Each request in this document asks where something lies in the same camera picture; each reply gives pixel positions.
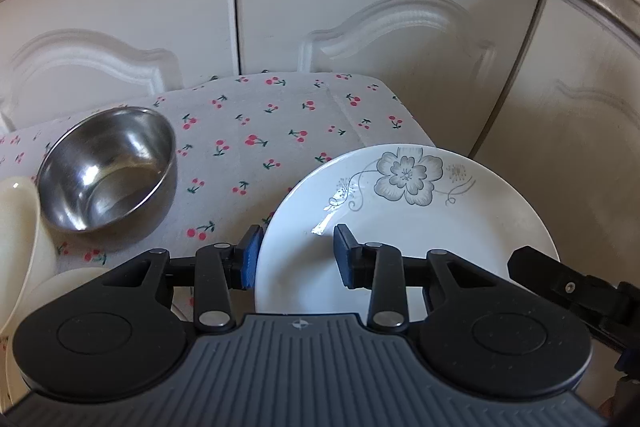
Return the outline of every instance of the gray flower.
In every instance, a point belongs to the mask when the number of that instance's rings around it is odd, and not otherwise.
[[[433,199],[431,182],[442,178],[442,160],[422,156],[422,147],[399,147],[397,154],[385,152],[376,167],[384,175],[374,190],[389,201],[398,201],[404,196],[409,204],[427,206]]]

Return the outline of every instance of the plate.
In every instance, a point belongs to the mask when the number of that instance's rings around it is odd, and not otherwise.
[[[370,291],[345,288],[335,263],[338,223],[359,243],[422,258],[442,248],[504,279],[516,248],[558,259],[533,208],[497,174],[434,147],[376,145],[325,163],[280,204],[258,256],[257,312],[356,312],[366,320]],[[425,318],[422,289],[408,288],[407,296],[410,319]]]
[[[14,322],[16,327],[27,315],[33,313],[38,308],[42,308],[45,304],[82,286],[107,271],[106,268],[101,267],[77,268],[59,273],[51,279],[46,280],[29,293],[16,310]],[[178,310],[178,308],[172,306],[171,311],[174,312],[180,320],[186,321],[184,314]],[[9,405],[11,405],[11,403],[16,404],[18,400],[29,391],[29,388],[22,379],[18,364],[14,359],[13,341],[14,338],[12,334],[9,337],[6,347],[6,381],[8,383],[8,398],[10,399]]]

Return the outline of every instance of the cabinet door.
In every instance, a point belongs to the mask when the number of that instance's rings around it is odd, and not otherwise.
[[[537,0],[238,0],[243,73],[380,78],[434,142],[466,154]]]
[[[584,12],[547,0],[476,159],[540,214],[562,261],[640,286],[640,54]],[[599,405],[619,374],[598,346],[580,393]]]
[[[238,73],[233,2],[2,0],[2,124],[24,127]]]

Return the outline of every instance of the tablecloth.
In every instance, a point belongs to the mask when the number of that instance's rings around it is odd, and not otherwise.
[[[268,226],[287,193],[307,174],[346,152],[382,143],[433,145],[380,80],[357,74],[262,73],[211,80],[158,97],[138,98],[0,137],[0,178],[35,175],[60,136],[108,107],[152,108],[176,135],[178,183],[160,226],[120,251],[54,235],[58,270],[113,267],[149,248],[172,257],[204,245],[236,243],[252,224]],[[191,289],[174,303],[193,316]]]

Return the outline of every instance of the metal bowl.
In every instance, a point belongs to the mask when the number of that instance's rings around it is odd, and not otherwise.
[[[49,150],[36,185],[47,224],[85,243],[121,248],[160,224],[175,196],[175,135],[143,107],[82,120]]]

